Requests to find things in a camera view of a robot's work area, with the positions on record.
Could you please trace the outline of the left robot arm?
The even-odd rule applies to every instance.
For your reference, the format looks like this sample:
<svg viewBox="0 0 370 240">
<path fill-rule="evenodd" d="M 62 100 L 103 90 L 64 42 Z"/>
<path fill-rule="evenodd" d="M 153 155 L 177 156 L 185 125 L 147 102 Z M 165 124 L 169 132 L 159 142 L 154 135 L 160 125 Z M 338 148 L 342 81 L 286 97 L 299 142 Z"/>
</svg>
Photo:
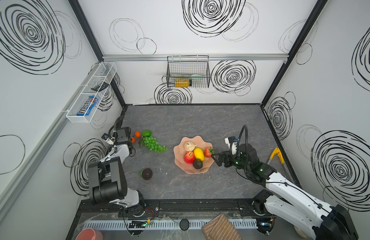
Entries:
<svg viewBox="0 0 370 240">
<path fill-rule="evenodd" d="M 128 187 L 122 163 L 134 150 L 131 129 L 113 129 L 102 139 L 109 143 L 107 154 L 88 165 L 89 200 L 93 205 L 115 204 L 123 209 L 143 211 L 145 204 L 140 191 Z"/>
</svg>

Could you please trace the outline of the dark fake avocado half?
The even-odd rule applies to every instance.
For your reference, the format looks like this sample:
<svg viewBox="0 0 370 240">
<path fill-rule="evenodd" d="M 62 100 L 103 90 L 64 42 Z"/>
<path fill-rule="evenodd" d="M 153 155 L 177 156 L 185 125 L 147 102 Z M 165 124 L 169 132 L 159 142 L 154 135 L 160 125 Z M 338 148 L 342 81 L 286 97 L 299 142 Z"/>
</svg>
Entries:
<svg viewBox="0 0 370 240">
<path fill-rule="evenodd" d="M 146 168 L 146 169 L 142 170 L 141 173 L 140 173 L 140 176 L 146 181 L 150 180 L 153 176 L 152 169 Z"/>
</svg>

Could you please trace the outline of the red fake strawberry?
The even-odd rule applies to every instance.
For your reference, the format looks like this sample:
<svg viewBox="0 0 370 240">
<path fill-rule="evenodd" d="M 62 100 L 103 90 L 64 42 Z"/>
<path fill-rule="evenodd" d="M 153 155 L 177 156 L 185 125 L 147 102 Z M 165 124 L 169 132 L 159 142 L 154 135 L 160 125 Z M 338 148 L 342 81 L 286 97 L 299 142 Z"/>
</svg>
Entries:
<svg viewBox="0 0 370 240">
<path fill-rule="evenodd" d="M 213 153 L 214 153 L 213 148 L 208 147 L 204 151 L 204 156 L 205 156 L 205 158 L 211 158 Z"/>
</svg>

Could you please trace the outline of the yellow fake lemon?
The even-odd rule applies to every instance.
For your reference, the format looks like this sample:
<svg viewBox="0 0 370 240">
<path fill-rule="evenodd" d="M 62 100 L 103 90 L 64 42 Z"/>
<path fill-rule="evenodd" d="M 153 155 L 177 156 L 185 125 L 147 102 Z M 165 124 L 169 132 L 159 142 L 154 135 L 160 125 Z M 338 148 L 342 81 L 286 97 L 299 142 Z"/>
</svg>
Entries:
<svg viewBox="0 0 370 240">
<path fill-rule="evenodd" d="M 194 149 L 194 154 L 195 154 L 196 159 L 199 159 L 202 162 L 205 160 L 205 154 L 204 154 L 204 151 L 201 148 L 195 148 Z"/>
</svg>

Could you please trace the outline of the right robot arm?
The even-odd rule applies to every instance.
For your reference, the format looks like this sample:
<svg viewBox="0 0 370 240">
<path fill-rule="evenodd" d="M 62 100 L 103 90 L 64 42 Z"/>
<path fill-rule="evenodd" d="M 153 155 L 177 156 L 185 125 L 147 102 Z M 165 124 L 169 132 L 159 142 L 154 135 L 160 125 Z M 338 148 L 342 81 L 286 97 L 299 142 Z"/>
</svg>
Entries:
<svg viewBox="0 0 370 240">
<path fill-rule="evenodd" d="M 252 202 L 254 212 L 275 215 L 313 240 L 357 240 L 359 235 L 347 209 L 308 194 L 275 168 L 259 160 L 248 142 L 226 139 L 229 150 L 212 154 L 218 166 L 243 170 L 245 178 L 264 187 Z"/>
</svg>

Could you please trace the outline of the pink wavy fruit bowl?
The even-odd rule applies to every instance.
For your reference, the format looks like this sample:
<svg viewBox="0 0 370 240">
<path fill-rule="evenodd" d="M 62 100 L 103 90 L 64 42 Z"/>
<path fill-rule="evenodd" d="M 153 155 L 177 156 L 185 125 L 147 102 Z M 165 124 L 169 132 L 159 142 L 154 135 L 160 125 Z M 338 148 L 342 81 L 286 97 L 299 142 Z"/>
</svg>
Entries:
<svg viewBox="0 0 370 240">
<path fill-rule="evenodd" d="M 211 154 L 207 154 L 207 150 L 212 149 L 213 145 L 200 136 L 184 137 L 173 148 L 174 163 L 187 174 L 206 173 L 214 163 Z"/>
</svg>

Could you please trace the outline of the red fake apple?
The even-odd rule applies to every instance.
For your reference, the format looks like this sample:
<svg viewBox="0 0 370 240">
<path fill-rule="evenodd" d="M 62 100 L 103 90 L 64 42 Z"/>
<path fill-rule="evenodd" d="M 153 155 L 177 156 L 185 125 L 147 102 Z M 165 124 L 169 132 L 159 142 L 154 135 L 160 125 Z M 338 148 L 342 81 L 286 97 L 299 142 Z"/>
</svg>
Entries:
<svg viewBox="0 0 370 240">
<path fill-rule="evenodd" d="M 183 157 L 184 162 L 187 164 L 193 164 L 193 161 L 196 159 L 194 152 L 186 152 Z"/>
</svg>

